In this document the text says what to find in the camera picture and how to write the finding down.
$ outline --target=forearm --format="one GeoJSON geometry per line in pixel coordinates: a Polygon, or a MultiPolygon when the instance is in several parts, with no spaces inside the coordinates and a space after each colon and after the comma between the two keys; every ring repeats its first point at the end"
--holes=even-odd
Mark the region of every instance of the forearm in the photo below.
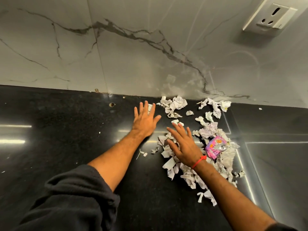
{"type": "Polygon", "coordinates": [[[112,191],[120,183],[129,163],[144,137],[131,131],[120,142],[89,163],[94,167],[112,191]]]}
{"type": "Polygon", "coordinates": [[[233,230],[263,231],[275,223],[205,160],[195,167],[195,171],[210,189],[233,230]]]}

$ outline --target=trash pile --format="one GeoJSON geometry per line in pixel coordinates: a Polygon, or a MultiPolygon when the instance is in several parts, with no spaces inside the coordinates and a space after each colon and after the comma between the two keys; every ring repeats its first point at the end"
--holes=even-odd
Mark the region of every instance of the trash pile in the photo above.
{"type": "MultiPolygon", "coordinates": [[[[202,140],[204,140],[206,147],[201,148],[200,150],[204,155],[207,155],[206,161],[212,164],[225,179],[228,179],[230,183],[237,187],[237,181],[233,181],[233,175],[235,177],[245,176],[244,171],[240,171],[239,173],[234,172],[232,174],[233,159],[236,154],[236,149],[240,146],[237,145],[235,142],[232,142],[222,129],[217,128],[218,123],[214,122],[212,117],[212,115],[214,115],[216,118],[220,119],[221,111],[226,112],[227,109],[230,107],[231,102],[217,102],[207,98],[197,104],[200,104],[200,107],[198,109],[202,109],[206,105],[212,105],[213,112],[205,113],[206,120],[210,122],[205,122],[202,116],[195,118],[196,121],[200,122],[203,128],[199,129],[198,131],[192,131],[192,135],[201,137],[202,140]]],[[[180,96],[174,97],[172,100],[166,100],[166,97],[163,96],[160,100],[160,103],[157,103],[156,105],[164,107],[165,112],[167,113],[167,116],[169,118],[180,118],[182,116],[178,113],[175,113],[174,111],[176,109],[179,110],[184,108],[187,105],[187,101],[180,96]]],[[[186,115],[191,116],[194,115],[194,113],[192,111],[187,111],[186,115]]],[[[181,125],[184,126],[184,124],[178,119],[173,120],[172,123],[181,123],[181,125]]],[[[170,158],[163,165],[163,168],[167,169],[167,176],[171,178],[171,180],[173,180],[174,176],[178,174],[179,170],[181,169],[183,175],[181,175],[180,177],[185,180],[185,182],[191,189],[196,189],[196,184],[198,184],[201,189],[206,190],[204,193],[199,192],[197,194],[200,196],[198,202],[201,203],[202,197],[204,196],[205,198],[211,200],[213,206],[216,206],[216,200],[206,186],[206,184],[202,181],[202,179],[197,175],[194,170],[179,161],[179,159],[175,156],[174,152],[167,144],[167,139],[172,140],[179,147],[179,143],[177,143],[176,139],[171,135],[170,132],[168,132],[166,136],[158,136],[159,141],[157,142],[157,144],[161,145],[164,149],[161,155],[164,158],[170,158]]],[[[157,146],[155,150],[152,150],[152,154],[155,154],[158,150],[159,147],[157,146]]],[[[144,157],[147,155],[147,153],[144,153],[141,150],[140,153],[143,154],[144,157]]]]}

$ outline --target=marble backsplash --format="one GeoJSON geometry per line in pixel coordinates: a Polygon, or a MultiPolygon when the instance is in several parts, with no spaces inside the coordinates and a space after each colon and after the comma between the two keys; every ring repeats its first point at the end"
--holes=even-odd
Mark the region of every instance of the marble backsplash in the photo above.
{"type": "Polygon", "coordinates": [[[308,107],[308,12],[242,32],[262,1],[0,0],[0,84],[308,107]]]}

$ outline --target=electrical socket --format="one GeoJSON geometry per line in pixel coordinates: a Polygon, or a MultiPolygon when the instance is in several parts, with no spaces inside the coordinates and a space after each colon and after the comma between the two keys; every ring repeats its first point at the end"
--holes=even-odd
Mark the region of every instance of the electrical socket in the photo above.
{"type": "Polygon", "coordinates": [[[272,28],[288,10],[289,7],[272,3],[261,16],[257,25],[272,28]]]}

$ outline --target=black countertop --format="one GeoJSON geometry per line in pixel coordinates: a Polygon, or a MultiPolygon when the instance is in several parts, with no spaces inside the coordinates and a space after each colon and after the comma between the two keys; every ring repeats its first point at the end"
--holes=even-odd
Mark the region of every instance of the black countertop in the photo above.
{"type": "MultiPolygon", "coordinates": [[[[52,176],[86,164],[118,142],[131,129],[133,108],[140,101],[157,103],[160,98],[123,96],[80,91],[0,86],[0,225],[7,231],[15,227],[52,176]]],[[[195,117],[210,111],[198,110],[195,100],[178,110],[179,118],[191,130],[202,126],[195,117]],[[186,116],[192,110],[195,114],[186,116]]],[[[155,154],[157,136],[166,133],[171,121],[164,109],[156,107],[162,116],[153,135],[140,146],[148,152],[136,160],[133,156],[126,175],[115,193],[121,196],[114,230],[231,230],[218,206],[203,198],[198,203],[197,186],[192,190],[176,175],[173,181],[162,168],[167,161],[155,154]]],[[[246,170],[238,188],[248,198],[273,215],[261,188],[251,156],[238,125],[229,111],[221,116],[218,127],[241,145],[233,168],[246,170]]],[[[202,147],[200,139],[196,143],[202,147]]]]}

